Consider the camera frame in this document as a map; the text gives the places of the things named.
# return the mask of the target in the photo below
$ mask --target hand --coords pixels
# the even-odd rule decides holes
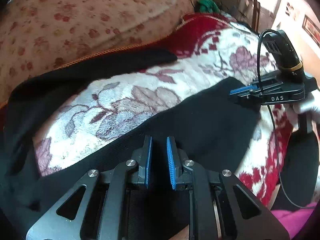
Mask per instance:
[[[290,123],[294,128],[298,128],[298,114],[310,111],[312,120],[320,124],[320,91],[314,90],[307,97],[295,104],[285,104],[285,111]]]

